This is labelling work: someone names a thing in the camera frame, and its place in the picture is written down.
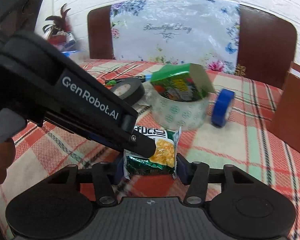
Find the black handheld device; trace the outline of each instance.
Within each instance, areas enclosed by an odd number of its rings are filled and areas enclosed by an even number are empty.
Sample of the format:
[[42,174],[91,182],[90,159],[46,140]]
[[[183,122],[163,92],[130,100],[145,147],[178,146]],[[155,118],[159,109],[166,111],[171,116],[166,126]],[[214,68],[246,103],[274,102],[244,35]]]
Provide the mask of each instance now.
[[[178,197],[124,197],[111,185],[123,176],[123,159],[78,170],[68,165],[15,197],[6,219],[16,240],[287,240],[296,211],[293,204],[234,165],[211,169],[177,154],[177,174],[189,185]],[[80,193],[92,183],[95,201]],[[205,201],[209,183],[221,194]]]
[[[16,8],[18,16],[21,7],[22,16],[30,1],[11,2],[6,10]],[[0,143],[21,131],[26,120],[38,126],[48,121],[118,151],[154,154],[154,141],[133,129],[137,111],[43,38],[24,31],[26,24],[4,32],[10,14],[0,3]]]

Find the green box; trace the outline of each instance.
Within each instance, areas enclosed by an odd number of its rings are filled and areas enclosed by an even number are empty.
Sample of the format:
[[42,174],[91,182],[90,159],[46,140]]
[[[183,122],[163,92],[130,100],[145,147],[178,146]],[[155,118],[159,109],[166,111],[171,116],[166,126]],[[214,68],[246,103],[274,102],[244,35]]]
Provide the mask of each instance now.
[[167,64],[152,74],[150,82],[161,96],[173,101],[197,101],[207,97],[208,93],[216,93],[199,64]]

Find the wooden chair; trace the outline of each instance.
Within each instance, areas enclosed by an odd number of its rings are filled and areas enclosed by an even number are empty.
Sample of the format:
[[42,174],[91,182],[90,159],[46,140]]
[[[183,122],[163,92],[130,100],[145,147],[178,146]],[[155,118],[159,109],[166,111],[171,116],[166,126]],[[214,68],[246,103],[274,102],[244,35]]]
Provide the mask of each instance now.
[[[97,8],[88,14],[90,58],[113,58],[110,8]],[[240,5],[240,13],[239,75],[282,88],[294,60],[295,27],[273,14],[245,5]]]

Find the black mounting plate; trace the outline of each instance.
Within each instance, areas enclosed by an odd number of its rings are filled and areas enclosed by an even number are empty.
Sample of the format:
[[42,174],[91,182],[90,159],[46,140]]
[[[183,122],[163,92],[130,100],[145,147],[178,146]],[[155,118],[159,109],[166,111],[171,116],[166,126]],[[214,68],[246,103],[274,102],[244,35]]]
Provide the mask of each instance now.
[[[16,239],[284,239],[296,212],[286,197],[233,165],[222,170],[188,163],[177,154],[179,178],[189,185],[178,197],[124,197],[112,190],[123,159],[91,169],[66,166],[14,198],[6,218]],[[92,183],[96,201],[78,193]],[[208,183],[222,192],[205,201]]]

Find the red and white checkered tablecloth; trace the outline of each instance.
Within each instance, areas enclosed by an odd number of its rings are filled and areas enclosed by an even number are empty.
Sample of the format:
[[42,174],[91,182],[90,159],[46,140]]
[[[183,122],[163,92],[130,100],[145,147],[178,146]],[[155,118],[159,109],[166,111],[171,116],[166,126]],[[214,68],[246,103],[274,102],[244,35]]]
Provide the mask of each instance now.
[[[81,67],[104,83],[106,79],[118,76],[154,72],[162,64],[91,60]],[[210,124],[211,108],[216,99],[216,95],[212,95],[203,126],[182,133],[178,152],[190,162],[205,162],[211,168],[234,164],[287,196],[297,210],[290,238],[300,239],[300,154],[266,129],[281,91],[247,78],[211,71],[208,75],[217,92],[227,88],[236,93],[230,120],[222,129]],[[140,113],[138,124],[159,128],[148,106],[139,106],[136,110]],[[0,186],[0,227],[6,238],[12,238],[4,215],[12,198],[68,164],[89,168],[95,162],[112,161],[118,154],[47,122],[42,128],[29,122],[27,128],[13,139],[17,156],[7,171],[6,181]],[[123,180],[116,193],[119,198],[177,195],[183,199],[186,190],[178,179],[173,180],[170,176],[133,176],[130,181]],[[207,199],[219,192],[220,186],[209,185]]]

